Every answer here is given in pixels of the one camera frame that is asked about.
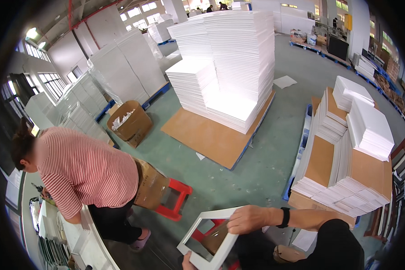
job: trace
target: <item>purple slipper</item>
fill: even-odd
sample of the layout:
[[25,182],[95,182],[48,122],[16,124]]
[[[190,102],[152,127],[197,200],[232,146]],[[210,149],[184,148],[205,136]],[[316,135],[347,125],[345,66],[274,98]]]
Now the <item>purple slipper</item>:
[[146,245],[147,240],[149,239],[150,235],[151,235],[151,230],[148,230],[148,234],[147,234],[146,238],[144,238],[143,240],[136,240],[132,245],[130,245],[132,251],[140,252]]

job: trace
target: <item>ceiling light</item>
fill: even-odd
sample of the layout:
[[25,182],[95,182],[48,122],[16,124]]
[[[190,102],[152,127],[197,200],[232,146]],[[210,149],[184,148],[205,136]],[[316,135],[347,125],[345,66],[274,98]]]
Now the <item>ceiling light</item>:
[[38,33],[36,32],[36,27],[33,27],[32,29],[28,30],[26,36],[35,39],[38,36]]

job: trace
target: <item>worker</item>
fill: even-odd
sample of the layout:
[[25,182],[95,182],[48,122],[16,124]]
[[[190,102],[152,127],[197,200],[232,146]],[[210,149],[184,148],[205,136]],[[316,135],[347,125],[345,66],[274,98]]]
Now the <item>worker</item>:
[[[227,227],[229,233],[240,235],[233,250],[243,270],[363,269],[365,255],[362,246],[348,224],[339,218],[339,214],[333,211],[247,205],[232,214]],[[279,264],[273,257],[275,244],[261,231],[267,225],[317,231],[317,245],[306,259]],[[196,270],[189,262],[190,255],[189,251],[183,258],[183,270]]]
[[333,19],[333,28],[336,29],[337,28],[337,18]]
[[128,221],[138,189],[134,159],[98,139],[64,127],[50,127],[35,138],[25,118],[12,140],[16,169],[39,172],[64,219],[81,223],[80,210],[88,205],[103,239],[144,247],[151,231]]
[[220,8],[219,10],[228,10],[228,6],[227,6],[227,5],[225,5],[225,4],[222,3],[222,2],[219,2],[219,4],[221,5],[221,8]]

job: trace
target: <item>black watch strap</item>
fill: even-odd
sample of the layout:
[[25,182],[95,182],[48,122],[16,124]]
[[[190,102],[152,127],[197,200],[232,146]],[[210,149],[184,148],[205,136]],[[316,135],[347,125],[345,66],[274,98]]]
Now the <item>black watch strap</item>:
[[288,222],[289,222],[289,208],[288,207],[281,207],[281,209],[284,211],[284,217],[282,219],[282,224],[277,225],[276,227],[278,228],[286,228],[288,227]]

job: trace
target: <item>striped shirt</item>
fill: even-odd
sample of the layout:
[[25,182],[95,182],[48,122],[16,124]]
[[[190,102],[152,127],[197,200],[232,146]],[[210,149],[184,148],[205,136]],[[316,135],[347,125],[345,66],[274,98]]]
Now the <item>striped shirt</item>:
[[65,219],[82,204],[116,208],[135,197],[138,171],[129,154],[64,127],[47,128],[40,139],[49,155],[38,172]]

